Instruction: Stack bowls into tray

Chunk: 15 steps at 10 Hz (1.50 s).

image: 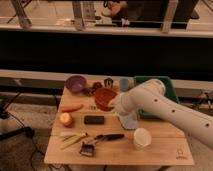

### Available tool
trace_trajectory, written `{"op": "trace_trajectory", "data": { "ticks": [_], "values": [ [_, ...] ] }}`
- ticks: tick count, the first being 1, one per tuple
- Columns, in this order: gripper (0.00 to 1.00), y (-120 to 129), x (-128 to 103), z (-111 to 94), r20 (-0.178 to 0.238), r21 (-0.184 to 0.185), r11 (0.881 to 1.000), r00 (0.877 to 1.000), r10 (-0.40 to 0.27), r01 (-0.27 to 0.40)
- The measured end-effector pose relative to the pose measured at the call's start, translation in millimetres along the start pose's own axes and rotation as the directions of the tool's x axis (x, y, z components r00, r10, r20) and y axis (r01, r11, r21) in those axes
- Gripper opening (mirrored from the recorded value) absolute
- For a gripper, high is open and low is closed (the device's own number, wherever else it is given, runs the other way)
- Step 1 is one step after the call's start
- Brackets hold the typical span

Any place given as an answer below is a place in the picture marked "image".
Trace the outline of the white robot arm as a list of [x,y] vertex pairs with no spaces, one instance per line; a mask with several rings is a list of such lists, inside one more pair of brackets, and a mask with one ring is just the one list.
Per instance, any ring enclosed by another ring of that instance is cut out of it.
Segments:
[[180,105],[164,96],[166,87],[159,79],[149,79],[114,100],[120,116],[128,116],[142,109],[190,134],[213,149],[213,117]]

